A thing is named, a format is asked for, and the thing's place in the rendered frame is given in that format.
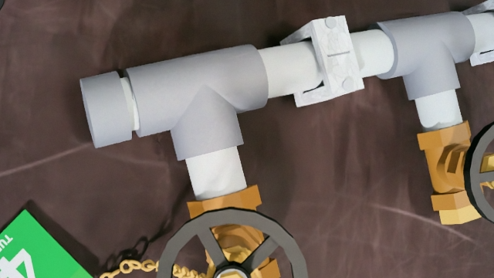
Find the green tag on yellow chain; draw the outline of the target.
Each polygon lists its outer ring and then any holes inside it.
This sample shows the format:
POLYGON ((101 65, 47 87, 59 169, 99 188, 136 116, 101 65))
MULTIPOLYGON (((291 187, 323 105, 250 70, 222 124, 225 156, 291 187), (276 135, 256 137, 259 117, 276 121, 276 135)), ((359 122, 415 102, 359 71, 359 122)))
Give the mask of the green tag on yellow chain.
MULTIPOLYGON (((156 268, 152 260, 140 264, 124 260, 120 270, 104 273, 100 278, 113 278, 120 271, 129 273, 134 269, 145 271, 156 268), (129 269, 123 265, 128 263, 129 269), (133 263, 138 266, 134 266, 133 263), (144 265, 148 264, 145 268, 144 265)), ((207 275, 174 264, 175 276, 179 278, 210 278, 214 263, 209 263, 207 275), (183 275, 183 276, 182 276, 183 275)), ((25 209, 0 234, 0 278, 93 278, 25 209)))

